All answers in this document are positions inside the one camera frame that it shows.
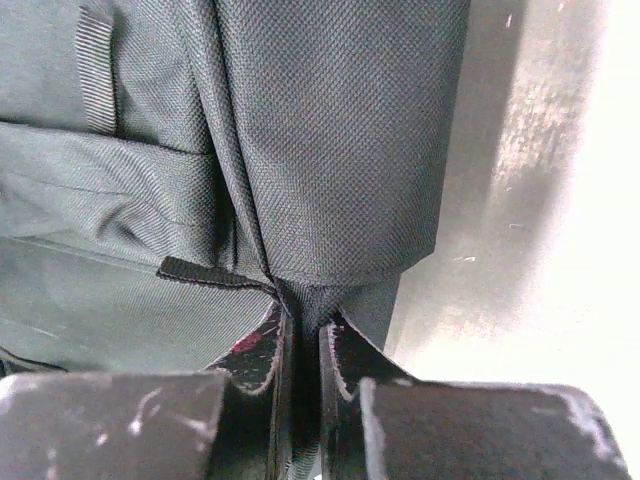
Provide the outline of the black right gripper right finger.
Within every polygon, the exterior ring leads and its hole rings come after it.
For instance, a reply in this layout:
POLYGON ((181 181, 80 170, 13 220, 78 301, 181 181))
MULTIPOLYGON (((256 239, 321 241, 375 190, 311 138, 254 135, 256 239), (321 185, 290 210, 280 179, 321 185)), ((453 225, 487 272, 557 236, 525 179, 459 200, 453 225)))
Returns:
POLYGON ((326 479, 626 479, 600 408, 564 385, 421 381, 342 315, 319 334, 326 479))

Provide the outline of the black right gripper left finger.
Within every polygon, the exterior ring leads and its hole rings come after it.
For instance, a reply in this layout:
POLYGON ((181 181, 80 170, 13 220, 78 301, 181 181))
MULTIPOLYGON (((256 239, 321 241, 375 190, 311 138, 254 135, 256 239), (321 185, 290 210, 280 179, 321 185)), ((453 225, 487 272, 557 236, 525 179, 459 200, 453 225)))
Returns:
POLYGON ((1 383, 5 479, 282 479, 291 325, 262 324, 207 370, 22 373, 1 383))

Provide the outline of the black student backpack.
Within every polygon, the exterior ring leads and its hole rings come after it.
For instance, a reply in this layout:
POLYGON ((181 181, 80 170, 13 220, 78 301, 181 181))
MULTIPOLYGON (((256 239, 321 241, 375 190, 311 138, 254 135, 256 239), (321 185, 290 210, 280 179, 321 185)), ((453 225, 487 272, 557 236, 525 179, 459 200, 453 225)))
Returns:
POLYGON ((375 345, 432 253, 466 1, 5 1, 1 348, 205 367, 283 297, 375 345))

